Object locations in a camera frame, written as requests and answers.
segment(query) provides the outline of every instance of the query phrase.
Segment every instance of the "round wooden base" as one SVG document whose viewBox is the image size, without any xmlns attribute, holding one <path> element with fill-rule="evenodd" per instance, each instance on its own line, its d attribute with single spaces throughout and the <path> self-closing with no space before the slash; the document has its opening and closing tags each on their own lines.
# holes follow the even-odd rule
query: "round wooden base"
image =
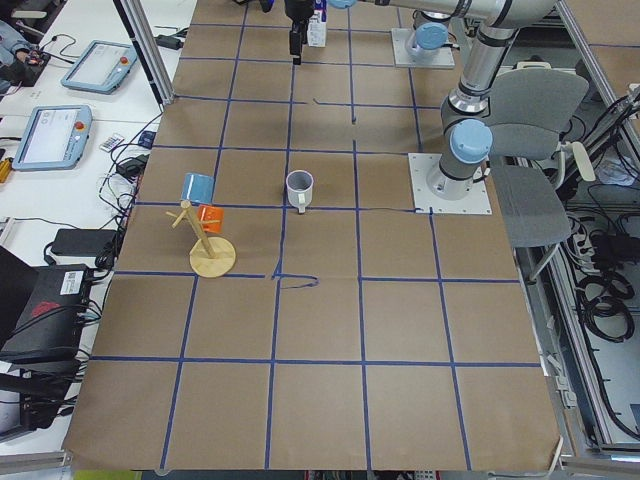
<svg viewBox="0 0 640 480">
<path fill-rule="evenodd" d="M 236 263 L 236 249 L 233 248 L 231 242 L 220 237 L 209 237 L 209 244 L 213 248 L 216 257 L 210 258 L 202 243 L 198 240 L 191 252 L 189 252 L 191 268 L 201 277 L 221 277 L 231 270 Z"/>
</svg>

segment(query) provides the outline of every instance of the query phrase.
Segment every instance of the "sticker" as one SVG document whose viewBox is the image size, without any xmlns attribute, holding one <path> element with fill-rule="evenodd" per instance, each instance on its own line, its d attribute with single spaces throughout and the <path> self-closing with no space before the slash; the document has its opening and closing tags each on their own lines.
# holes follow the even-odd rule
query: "sticker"
<svg viewBox="0 0 640 480">
<path fill-rule="evenodd" d="M 307 43 L 310 47 L 324 47 L 327 43 L 327 0 L 316 0 L 313 8 L 307 28 Z"/>
<path fill-rule="evenodd" d="M 64 274 L 60 295 L 76 295 L 80 293 L 82 286 L 83 272 L 78 270 L 75 272 L 67 272 Z"/>
</svg>

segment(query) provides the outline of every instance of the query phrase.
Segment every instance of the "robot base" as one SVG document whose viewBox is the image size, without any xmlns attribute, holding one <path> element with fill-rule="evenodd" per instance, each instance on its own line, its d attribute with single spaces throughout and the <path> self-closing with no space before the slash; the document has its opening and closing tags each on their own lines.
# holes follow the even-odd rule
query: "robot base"
<svg viewBox="0 0 640 480">
<path fill-rule="evenodd" d="M 412 30 L 410 28 L 392 28 L 391 40 L 393 43 L 393 56 L 396 67 L 433 68 L 451 70 L 456 66 L 453 54 L 449 47 L 439 48 L 432 53 L 426 53 L 418 58 L 413 58 L 407 52 L 405 44 Z"/>
<path fill-rule="evenodd" d="M 410 153 L 409 168 L 413 188 L 413 204 L 418 211 L 462 215 L 491 215 L 491 204 L 484 182 L 474 183 L 461 200 L 446 200 L 431 191 L 427 175 L 438 165 L 440 154 Z M 481 175 L 480 168 L 475 177 Z"/>
</svg>

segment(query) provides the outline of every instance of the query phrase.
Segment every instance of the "tablet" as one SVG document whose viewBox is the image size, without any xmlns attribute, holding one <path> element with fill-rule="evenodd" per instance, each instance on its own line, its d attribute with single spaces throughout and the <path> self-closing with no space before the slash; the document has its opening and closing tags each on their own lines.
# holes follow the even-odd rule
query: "tablet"
<svg viewBox="0 0 640 480">
<path fill-rule="evenodd" d="M 110 94 L 137 59 L 131 45 L 94 40 L 60 82 L 74 90 Z"/>
<path fill-rule="evenodd" d="M 89 138 L 91 109 L 86 105 L 36 107 L 13 159 L 14 170 L 73 168 Z"/>
</svg>

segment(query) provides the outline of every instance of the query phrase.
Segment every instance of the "white mug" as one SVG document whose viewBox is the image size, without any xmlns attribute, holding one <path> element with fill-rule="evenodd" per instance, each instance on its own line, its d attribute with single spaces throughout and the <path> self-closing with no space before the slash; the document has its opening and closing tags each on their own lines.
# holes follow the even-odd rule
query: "white mug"
<svg viewBox="0 0 640 480">
<path fill-rule="evenodd" d="M 294 170 L 287 175 L 286 184 L 289 203 L 304 213 L 313 196 L 313 176 L 306 170 Z"/>
</svg>

